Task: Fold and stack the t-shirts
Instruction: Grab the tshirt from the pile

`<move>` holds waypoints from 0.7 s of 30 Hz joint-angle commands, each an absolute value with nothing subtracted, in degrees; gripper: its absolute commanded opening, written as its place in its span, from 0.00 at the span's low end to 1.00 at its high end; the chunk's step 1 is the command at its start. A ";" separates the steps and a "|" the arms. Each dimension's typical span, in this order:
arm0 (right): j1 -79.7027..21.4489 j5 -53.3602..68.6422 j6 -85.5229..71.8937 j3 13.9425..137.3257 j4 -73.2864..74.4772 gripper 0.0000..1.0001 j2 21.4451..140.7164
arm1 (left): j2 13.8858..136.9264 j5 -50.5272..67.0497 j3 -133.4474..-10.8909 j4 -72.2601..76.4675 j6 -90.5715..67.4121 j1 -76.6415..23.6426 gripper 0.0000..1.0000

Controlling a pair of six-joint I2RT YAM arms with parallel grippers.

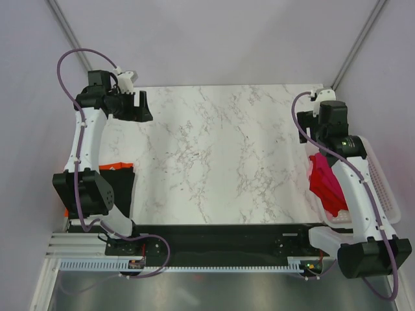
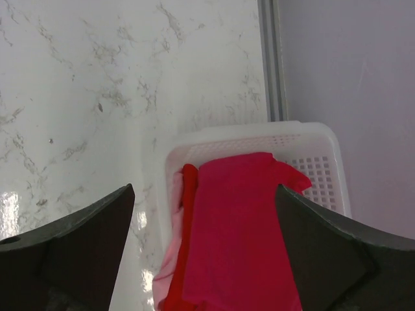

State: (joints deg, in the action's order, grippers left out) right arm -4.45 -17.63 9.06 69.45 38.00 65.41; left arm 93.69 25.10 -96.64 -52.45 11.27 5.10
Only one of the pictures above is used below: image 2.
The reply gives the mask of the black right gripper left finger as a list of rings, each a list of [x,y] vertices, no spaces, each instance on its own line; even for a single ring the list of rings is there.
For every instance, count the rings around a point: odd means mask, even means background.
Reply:
[[[75,213],[1,241],[2,310],[108,310],[135,194],[127,184]]]

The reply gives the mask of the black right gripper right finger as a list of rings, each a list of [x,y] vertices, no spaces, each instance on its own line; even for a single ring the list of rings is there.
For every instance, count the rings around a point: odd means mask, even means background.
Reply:
[[[279,226],[303,310],[413,310],[414,240],[279,185]]]

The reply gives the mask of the crimson pink t-shirt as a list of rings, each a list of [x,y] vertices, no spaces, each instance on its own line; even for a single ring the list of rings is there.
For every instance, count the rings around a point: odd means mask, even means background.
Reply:
[[[182,299],[198,310],[300,310],[279,227],[279,185],[310,179],[270,153],[237,155],[198,171]]]

